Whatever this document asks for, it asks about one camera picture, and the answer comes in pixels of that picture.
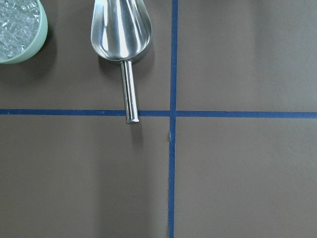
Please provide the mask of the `steel ice scoop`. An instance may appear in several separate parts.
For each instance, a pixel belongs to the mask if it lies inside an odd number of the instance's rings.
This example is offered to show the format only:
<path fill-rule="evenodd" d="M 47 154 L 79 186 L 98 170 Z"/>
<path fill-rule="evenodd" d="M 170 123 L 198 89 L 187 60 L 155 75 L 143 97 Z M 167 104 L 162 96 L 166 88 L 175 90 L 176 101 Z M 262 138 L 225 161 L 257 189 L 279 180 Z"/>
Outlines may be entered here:
<path fill-rule="evenodd" d="M 127 123 L 138 123 L 133 64 L 150 48 L 152 24 L 142 0 L 97 0 L 94 2 L 91 44 L 94 51 L 121 68 Z"/>

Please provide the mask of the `green bowl of ice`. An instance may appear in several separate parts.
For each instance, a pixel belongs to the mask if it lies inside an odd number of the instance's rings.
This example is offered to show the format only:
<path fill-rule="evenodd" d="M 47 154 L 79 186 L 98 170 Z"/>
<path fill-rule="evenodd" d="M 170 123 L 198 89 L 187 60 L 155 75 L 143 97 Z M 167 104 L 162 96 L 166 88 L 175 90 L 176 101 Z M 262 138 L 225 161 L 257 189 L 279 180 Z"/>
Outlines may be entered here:
<path fill-rule="evenodd" d="M 13 64 L 33 57 L 43 46 L 48 20 L 39 0 L 0 2 L 0 62 Z"/>

